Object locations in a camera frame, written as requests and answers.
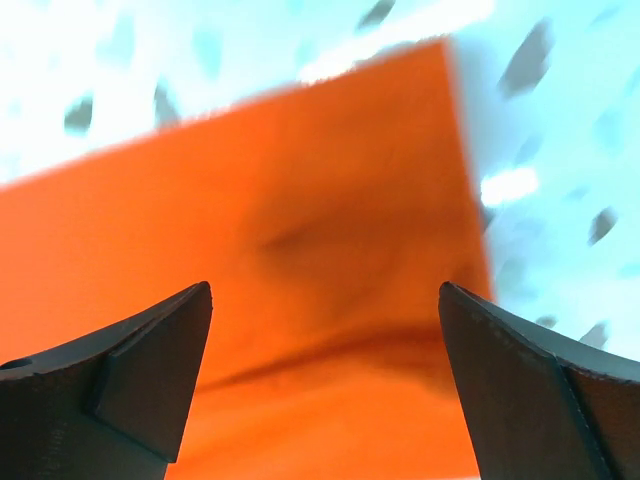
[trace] terrazzo surface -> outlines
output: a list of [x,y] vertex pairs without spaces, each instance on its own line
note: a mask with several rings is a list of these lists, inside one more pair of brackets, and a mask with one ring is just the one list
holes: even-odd
[[0,181],[298,82],[388,25],[446,25],[500,305],[640,360],[640,2],[466,5],[5,0]]

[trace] orange cloth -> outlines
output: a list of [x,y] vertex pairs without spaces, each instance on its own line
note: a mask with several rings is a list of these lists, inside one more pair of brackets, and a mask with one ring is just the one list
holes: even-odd
[[445,51],[2,192],[0,362],[208,280],[211,335],[170,480],[475,474],[437,295],[444,280],[489,285]]

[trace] orange fabric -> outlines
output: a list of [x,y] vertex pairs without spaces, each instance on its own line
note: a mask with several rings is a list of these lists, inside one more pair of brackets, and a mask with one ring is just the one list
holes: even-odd
[[475,474],[437,295],[489,285],[445,50],[5,190],[0,361],[208,280],[211,335],[169,479]]

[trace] orange towel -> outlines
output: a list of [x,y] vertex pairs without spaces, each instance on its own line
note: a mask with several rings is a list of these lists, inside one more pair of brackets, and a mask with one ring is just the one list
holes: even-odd
[[444,280],[489,295],[452,103],[435,43],[2,192],[0,362],[208,280],[169,479],[475,474],[437,319]]

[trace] speckled tabletop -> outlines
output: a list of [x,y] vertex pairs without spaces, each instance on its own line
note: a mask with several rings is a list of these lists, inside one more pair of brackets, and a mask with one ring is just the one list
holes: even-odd
[[0,181],[313,80],[363,38],[452,31],[499,303],[640,360],[638,21],[634,0],[5,0]]

